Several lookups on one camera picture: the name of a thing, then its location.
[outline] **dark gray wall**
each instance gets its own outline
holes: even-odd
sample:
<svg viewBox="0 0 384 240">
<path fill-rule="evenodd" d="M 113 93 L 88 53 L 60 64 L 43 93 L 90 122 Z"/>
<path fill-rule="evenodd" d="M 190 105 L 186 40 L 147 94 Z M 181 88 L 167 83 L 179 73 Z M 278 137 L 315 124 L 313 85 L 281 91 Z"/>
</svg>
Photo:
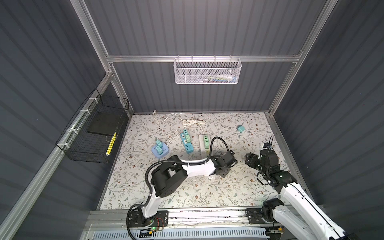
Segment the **dark gray wall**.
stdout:
<svg viewBox="0 0 384 240">
<path fill-rule="evenodd" d="M 105 72 L 69 1 L 0 1 L 0 39 L 2 222 Z M 71 214 L 82 227 L 108 167 L 64 159 L 20 231 L 36 237 L 49 226 L 74 235 L 55 219 Z"/>
<path fill-rule="evenodd" d="M 297 54 L 325 0 L 86 0 L 110 55 Z"/>
<path fill-rule="evenodd" d="M 315 201 L 362 240 L 384 229 L 383 12 L 339 0 L 275 114 Z"/>
<path fill-rule="evenodd" d="M 176 84 L 173 63 L 114 63 L 135 112 L 268 110 L 292 63 L 243 63 L 238 84 Z"/>
</svg>

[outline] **black mounting plate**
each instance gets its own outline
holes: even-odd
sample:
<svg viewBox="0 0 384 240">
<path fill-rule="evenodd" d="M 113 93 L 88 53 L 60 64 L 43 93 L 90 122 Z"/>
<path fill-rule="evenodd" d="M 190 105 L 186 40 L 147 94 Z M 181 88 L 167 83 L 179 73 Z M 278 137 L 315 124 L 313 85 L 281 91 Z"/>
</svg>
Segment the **black mounting plate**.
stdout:
<svg viewBox="0 0 384 240">
<path fill-rule="evenodd" d="M 141 223 L 139 211 L 130 212 L 129 218 L 131 220 L 128 220 L 129 227 L 145 227 L 145 225 Z M 154 221 L 149 225 L 149 227 L 157 227 L 158 222 L 156 218 L 162 219 L 162 221 L 159 220 L 159 227 L 166 227 L 168 225 L 168 211 L 157 211 L 156 215 L 152 218 Z"/>
<path fill-rule="evenodd" d="M 247 215 L 249 224 L 265 224 L 266 223 L 260 214 L 261 210 L 262 210 L 261 207 L 248 208 L 245 210 L 245 211 L 249 211 L 252 213 L 252 214 Z"/>
</svg>

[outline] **black wire basket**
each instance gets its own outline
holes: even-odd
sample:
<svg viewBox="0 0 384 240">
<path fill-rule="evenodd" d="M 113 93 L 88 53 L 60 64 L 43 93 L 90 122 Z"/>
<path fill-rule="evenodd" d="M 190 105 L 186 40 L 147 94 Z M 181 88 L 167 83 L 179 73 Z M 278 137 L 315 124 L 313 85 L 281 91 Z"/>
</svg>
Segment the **black wire basket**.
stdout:
<svg viewBox="0 0 384 240">
<path fill-rule="evenodd" d="M 59 140 L 68 131 L 70 132 L 66 142 L 57 142 L 56 145 L 74 161 L 99 163 L 114 161 L 129 121 L 128 110 L 128 99 L 99 94 L 87 110 L 80 111 L 82 115 L 78 123 L 72 129 L 68 129 L 71 121 L 63 131 Z M 93 121 L 96 121 L 100 114 L 114 116 L 115 121 L 111 124 L 116 126 L 111 136 L 89 132 Z"/>
</svg>

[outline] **white power strip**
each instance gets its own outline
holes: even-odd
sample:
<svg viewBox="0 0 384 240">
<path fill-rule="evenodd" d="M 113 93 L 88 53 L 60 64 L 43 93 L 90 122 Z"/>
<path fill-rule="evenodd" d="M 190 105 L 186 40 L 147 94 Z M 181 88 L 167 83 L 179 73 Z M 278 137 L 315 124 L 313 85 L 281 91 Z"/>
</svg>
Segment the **white power strip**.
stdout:
<svg viewBox="0 0 384 240">
<path fill-rule="evenodd" d="M 209 137 L 208 134 L 205 135 L 199 135 L 199 142 L 200 142 L 200 151 L 201 151 L 201 158 L 205 158 L 209 155 L 209 148 L 205 149 L 205 144 L 204 144 L 204 136 L 208 137 L 209 141 L 209 146 L 211 145 L 211 138 Z"/>
</svg>

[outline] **floral tablecloth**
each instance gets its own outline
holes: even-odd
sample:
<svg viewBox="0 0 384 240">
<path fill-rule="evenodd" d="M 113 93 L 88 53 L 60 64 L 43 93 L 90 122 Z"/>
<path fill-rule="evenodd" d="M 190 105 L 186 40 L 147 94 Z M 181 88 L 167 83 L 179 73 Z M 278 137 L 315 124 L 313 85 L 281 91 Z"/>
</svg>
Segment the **floral tablecloth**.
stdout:
<svg viewBox="0 0 384 240">
<path fill-rule="evenodd" d="M 159 121 L 165 117 L 156 115 Z M 252 206 L 261 205 L 263 201 L 278 195 L 271 186 L 259 184 L 256 180 L 257 170 L 244 164 L 245 155 L 249 152 L 258 154 L 260 143 L 268 141 L 272 134 L 264 113 L 181 114 L 180 117 L 204 119 L 205 134 L 209 134 L 211 139 L 214 136 L 222 137 L 235 152 L 238 164 L 231 168 L 225 178 L 216 176 L 208 179 L 198 176 L 186 179 L 173 194 L 164 198 L 160 208 Z M 245 127 L 243 133 L 237 131 L 238 125 Z M 133 115 L 108 189 L 103 196 L 101 210 L 128 209 L 132 204 L 145 201 L 149 191 L 144 173 L 149 165 L 158 161 L 151 148 L 156 138 L 165 142 L 178 129 L 183 130 L 183 126 L 175 116 L 159 124 L 152 115 Z M 198 137 L 202 134 L 201 129 L 193 125 L 187 130 L 192 138 L 194 152 L 185 152 L 179 136 L 168 145 L 170 153 L 162 160 L 172 155 L 178 155 L 181 159 L 201 159 Z M 220 141 L 215 141 L 213 153 L 225 153 L 223 147 Z M 288 170 L 276 141 L 273 142 L 273 148 L 279 156 L 282 169 Z"/>
</svg>

